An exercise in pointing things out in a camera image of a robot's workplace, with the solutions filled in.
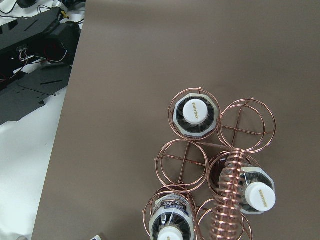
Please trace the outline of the black plastic device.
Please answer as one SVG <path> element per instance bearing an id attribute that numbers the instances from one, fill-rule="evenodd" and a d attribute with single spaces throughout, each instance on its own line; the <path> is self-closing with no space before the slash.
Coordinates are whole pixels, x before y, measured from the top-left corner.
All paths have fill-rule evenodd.
<path id="1" fill-rule="evenodd" d="M 70 79 L 81 28 L 54 7 L 0 27 L 0 123 L 45 105 Z"/>

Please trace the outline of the tea bottle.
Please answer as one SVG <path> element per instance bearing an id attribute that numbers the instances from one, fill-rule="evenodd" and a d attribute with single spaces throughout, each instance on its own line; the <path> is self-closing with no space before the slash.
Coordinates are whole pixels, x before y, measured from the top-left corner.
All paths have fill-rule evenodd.
<path id="1" fill-rule="evenodd" d="M 200 139 L 217 127 L 219 111 L 209 96 L 189 93 L 174 106 L 173 124 L 185 137 Z"/>
<path id="2" fill-rule="evenodd" d="M 276 203 L 275 183 L 262 168 L 248 162 L 241 165 L 238 192 L 240 211 L 244 214 L 262 214 Z"/>
<path id="3" fill-rule="evenodd" d="M 195 224 L 189 201 L 176 193 L 155 202 L 149 221 L 151 240 L 193 240 Z"/>

